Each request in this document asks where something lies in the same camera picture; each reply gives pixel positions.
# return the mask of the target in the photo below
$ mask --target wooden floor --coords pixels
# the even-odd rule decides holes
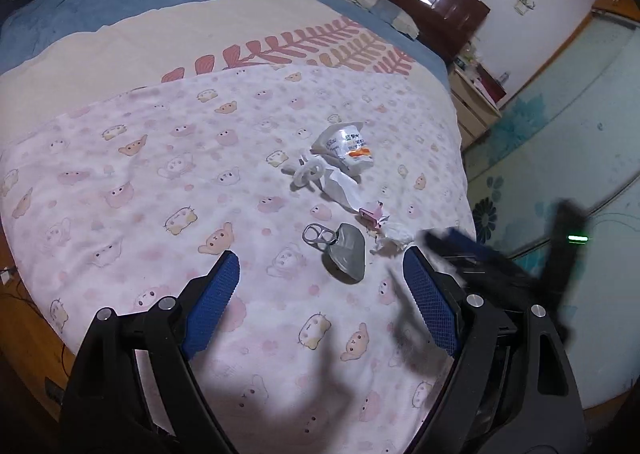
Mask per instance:
[[[13,265],[4,233],[0,231],[0,269]],[[74,356],[63,348],[18,274],[7,285],[0,286],[0,350],[31,394],[57,420],[60,406],[46,395],[44,380],[47,376],[64,389]]]

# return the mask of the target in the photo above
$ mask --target leaf pattern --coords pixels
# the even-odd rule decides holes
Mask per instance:
[[[247,52],[244,57],[239,44],[222,51],[224,70],[259,64],[290,64],[294,59],[304,59],[312,66],[346,66],[357,72],[409,75],[415,62],[411,56],[346,16],[324,25],[299,28],[293,33],[282,32],[279,37],[267,36],[264,41],[248,41],[244,47]],[[317,57],[309,59],[309,54]],[[213,55],[199,57],[194,63],[196,74],[212,72],[215,62]],[[177,68],[164,75],[162,82],[183,77],[184,68]]]

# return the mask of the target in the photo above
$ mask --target dark flower decal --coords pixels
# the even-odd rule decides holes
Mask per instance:
[[[498,219],[494,202],[486,197],[476,203],[471,214],[474,217],[474,225],[476,226],[476,236],[481,243],[491,239],[491,232],[495,230],[495,222]]]

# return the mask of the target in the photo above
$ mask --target green led indicator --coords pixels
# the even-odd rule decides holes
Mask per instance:
[[[587,241],[589,241],[589,238],[587,236],[569,235],[567,236],[567,239],[571,241],[571,243],[586,243]]]

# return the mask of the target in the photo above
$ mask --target wooden cabinet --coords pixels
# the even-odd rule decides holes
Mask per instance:
[[[500,111],[464,75],[454,67],[449,74],[451,100],[458,115],[462,149],[469,147],[500,117]]]
[[[634,0],[596,0],[593,8],[640,22],[640,8]]]

